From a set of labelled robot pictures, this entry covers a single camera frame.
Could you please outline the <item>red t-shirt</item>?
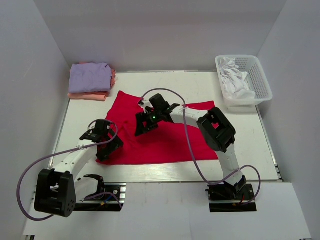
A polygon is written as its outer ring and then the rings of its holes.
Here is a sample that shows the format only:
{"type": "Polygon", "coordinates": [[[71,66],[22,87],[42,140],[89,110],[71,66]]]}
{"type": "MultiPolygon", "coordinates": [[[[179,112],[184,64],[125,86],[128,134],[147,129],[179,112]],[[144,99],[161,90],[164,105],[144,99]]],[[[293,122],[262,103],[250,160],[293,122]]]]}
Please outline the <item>red t-shirt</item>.
{"type": "Polygon", "coordinates": [[[199,129],[189,126],[191,148],[188,147],[183,124],[160,122],[158,128],[135,136],[136,114],[142,109],[139,98],[119,91],[106,115],[106,119],[118,127],[118,136],[123,147],[113,152],[102,165],[149,165],[189,162],[191,153],[197,160],[217,160],[216,153],[210,149],[199,129]]]}

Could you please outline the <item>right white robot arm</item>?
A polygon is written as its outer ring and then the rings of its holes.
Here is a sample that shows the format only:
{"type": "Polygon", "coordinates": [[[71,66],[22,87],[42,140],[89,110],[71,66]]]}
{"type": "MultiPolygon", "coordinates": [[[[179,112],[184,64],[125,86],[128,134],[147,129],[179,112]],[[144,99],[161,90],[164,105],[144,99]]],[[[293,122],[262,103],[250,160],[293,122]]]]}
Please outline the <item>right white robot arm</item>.
{"type": "Polygon", "coordinates": [[[188,127],[199,129],[207,146],[218,157],[223,173],[220,183],[226,195],[233,200],[243,195],[247,180],[235,153],[236,130],[219,108],[198,110],[187,107],[185,103],[169,104],[159,93],[149,100],[141,98],[138,105],[143,111],[135,115],[135,136],[156,129],[160,122],[182,124],[187,145],[191,148],[188,127]]]}

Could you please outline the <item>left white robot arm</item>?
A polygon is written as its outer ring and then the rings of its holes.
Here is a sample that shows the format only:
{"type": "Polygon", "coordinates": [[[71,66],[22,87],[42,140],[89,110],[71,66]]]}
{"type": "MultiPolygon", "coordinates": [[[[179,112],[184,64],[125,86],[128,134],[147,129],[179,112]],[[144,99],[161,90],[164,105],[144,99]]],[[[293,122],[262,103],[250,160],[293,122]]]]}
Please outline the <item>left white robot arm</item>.
{"type": "Polygon", "coordinates": [[[34,209],[67,218],[78,202],[103,198],[107,194],[104,178],[81,175],[81,171],[91,159],[103,161],[123,145],[115,123],[106,119],[92,122],[63,161],[38,174],[34,209]]]}

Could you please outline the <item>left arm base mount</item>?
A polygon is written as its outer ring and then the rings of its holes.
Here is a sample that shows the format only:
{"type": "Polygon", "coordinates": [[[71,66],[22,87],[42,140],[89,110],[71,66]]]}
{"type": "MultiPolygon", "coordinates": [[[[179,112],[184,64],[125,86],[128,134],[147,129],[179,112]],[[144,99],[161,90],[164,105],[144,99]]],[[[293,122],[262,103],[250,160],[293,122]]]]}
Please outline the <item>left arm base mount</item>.
{"type": "Polygon", "coordinates": [[[93,199],[80,201],[75,205],[76,212],[120,212],[126,198],[125,183],[105,183],[103,192],[93,199]]]}

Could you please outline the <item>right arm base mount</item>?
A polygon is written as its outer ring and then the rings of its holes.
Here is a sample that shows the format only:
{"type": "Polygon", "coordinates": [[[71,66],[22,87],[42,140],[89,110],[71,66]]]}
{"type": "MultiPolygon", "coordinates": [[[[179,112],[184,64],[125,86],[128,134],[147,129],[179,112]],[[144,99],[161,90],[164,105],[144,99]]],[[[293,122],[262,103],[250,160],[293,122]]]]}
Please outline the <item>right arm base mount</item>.
{"type": "Polygon", "coordinates": [[[211,213],[244,213],[257,211],[256,202],[252,200],[254,197],[254,189],[251,184],[246,184],[237,196],[232,196],[228,193],[223,184],[208,185],[205,191],[208,195],[209,211],[211,213]]]}

